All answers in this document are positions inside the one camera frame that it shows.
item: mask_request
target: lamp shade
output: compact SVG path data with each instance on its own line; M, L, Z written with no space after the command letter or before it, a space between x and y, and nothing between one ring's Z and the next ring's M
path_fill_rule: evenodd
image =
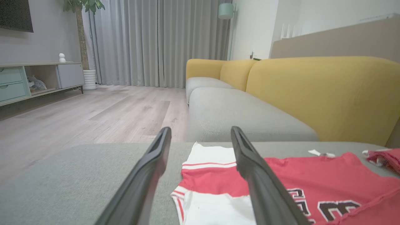
M222 20L229 20L233 18L233 4L222 3L218 7L218 18Z

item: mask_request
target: television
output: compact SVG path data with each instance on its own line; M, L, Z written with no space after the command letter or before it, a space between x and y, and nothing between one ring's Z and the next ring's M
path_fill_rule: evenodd
M28 0L0 0L0 28L33 32Z

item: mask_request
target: floor lamp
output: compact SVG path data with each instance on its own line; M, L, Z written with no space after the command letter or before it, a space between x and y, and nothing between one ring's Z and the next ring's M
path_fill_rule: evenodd
M235 7L233 7L232 3L222 3L219 5L218 7L218 18L220 18L221 20L230 20L232 18L234 18L235 13L236 13L236 4ZM232 53L232 41L233 41L233 29L234 29L234 25L232 23L232 37L230 38L230 47L229 47L229 57L228 60L230 60L231 57L231 53Z

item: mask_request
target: yellow cushion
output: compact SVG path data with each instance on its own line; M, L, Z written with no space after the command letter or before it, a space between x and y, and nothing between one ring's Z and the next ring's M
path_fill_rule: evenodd
M251 67L256 60L230 60L221 68L220 80L230 84L232 87L246 91L247 78Z
M400 116L400 64L373 57L257 62L246 92L303 121L321 141L385 145Z
M186 80L196 76L219 79L221 67L225 62L224 60L189 59L186 63Z

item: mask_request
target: sofa armrest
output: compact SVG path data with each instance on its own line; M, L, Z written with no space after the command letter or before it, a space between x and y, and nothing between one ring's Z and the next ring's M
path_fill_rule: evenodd
M191 77L202 76L220 79L224 60L189 59L186 63L186 80Z

